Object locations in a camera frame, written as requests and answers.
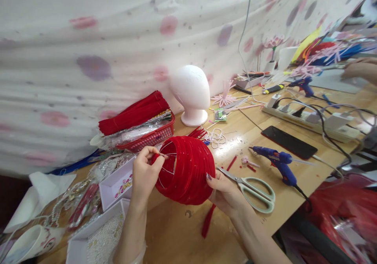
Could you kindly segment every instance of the wooden table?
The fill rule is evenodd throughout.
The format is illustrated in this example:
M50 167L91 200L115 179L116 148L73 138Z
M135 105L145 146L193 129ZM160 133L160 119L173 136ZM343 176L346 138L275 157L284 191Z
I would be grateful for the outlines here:
M261 93L261 88L253 89L255 94ZM368 85L356 95L337 91L326 91L322 88L314 88L316 94L327 92L330 100L337 103L349 103L364 107L376 112L376 91L377 89ZM244 93L234 92L234 96L243 96ZM272 95L256 96L257 100L268 101ZM320 100L308 100L301 94L299 99L311 103L326 106ZM208 111L209 119L213 120L213 112ZM206 122L203 126L208 128L211 123ZM265 225L270 235L297 210L305 201L302 195L294 188L288 187L282 182L282 176L275 167L270 166L270 161L262 156L254 157L248 150L248 146L264 146L283 151L282 147L263 137L260 132L268 126L276 126L283 131L318 148L316 153L326 162L333 166L339 165L344 156L330 148L323 140L322 136L312 131L296 126L282 119L270 116L261 112L260 107L244 109L243 112L233 111L227 122L220 122L213 126L223 131L227 138L227 143L219 145L217 148L209 146L215 163L219 166L227 167L233 157L238 158L231 168L231 172L238 177L257 177L266 181L276 193L275 209L271 214L261 214L261 222ZM180 114L176 116L174 124L174 134L177 136L187 135L194 128L186 127L180 120ZM352 151L356 142L347 144L339 143L347 151ZM248 155L250 160L259 164L256 173L249 168L243 167L241 157ZM293 162L289 166L297 178L298 185L309 196L332 172L332 169L313 158L310 162L315 166ZM83 180L91 166L80 169L74 183ZM238 238L238 234L231 224L229 218L219 209L215 209L209 233L206 239L201 236L201 229L204 218L211 207L211 203L206 201L200 206L186 206L173 202L162 196L156 189L152 192L148 203L148 219L146 226L147 250L144 263L244 263L247 259L243 245ZM66 224L68 216L62 216L61 224ZM66 234L62 242L52 252L42 255L38 263L65 263L67 253Z

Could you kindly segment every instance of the smartphone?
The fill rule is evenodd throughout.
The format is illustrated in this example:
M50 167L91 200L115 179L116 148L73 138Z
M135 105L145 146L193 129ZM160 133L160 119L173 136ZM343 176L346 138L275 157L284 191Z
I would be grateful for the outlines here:
M269 126L267 129L263 130L261 134L301 159L309 159L318 151L314 146L311 146L274 126Z

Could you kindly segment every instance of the glue gun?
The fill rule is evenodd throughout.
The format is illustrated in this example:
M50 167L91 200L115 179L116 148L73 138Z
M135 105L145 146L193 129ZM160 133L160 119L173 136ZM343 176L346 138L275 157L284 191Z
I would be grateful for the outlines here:
M305 97L312 97L314 95L314 91L309 86L309 83L312 82L313 79L311 76L308 76L304 79L300 79L297 81L294 81L288 85L288 87L300 87L299 91L303 90L305 92Z
M293 160L290 154L285 152L279 153L275 149L261 146L253 146L249 148L254 150L257 154L268 158L271 161L271 166L278 168L283 176L283 183L285 183L287 186L297 186L296 177L288 166L288 164L290 164Z

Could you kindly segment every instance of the white backdrop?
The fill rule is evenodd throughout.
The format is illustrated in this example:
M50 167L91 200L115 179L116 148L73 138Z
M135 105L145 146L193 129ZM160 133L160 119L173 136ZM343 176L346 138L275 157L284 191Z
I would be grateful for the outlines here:
M241 51L264 67L274 35L298 44L362 0L251 0ZM194 64L211 95L242 71L238 42L248 0L0 0L0 168L47 172L94 149L98 121L160 90Z

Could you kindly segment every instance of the red plastic basket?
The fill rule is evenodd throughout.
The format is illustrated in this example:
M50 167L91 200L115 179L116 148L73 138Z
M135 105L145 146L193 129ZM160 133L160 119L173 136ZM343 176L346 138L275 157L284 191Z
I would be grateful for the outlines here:
M162 142L163 140L172 137L174 135L174 122L176 120L176 117L174 116L173 112L172 114L172 120L166 124L165 126L146 134L145 136L142 136L141 138L129 142L127 144L118 144L116 146L117 149L127 149L133 153L139 152L143 149L144 146L155 146L159 142Z

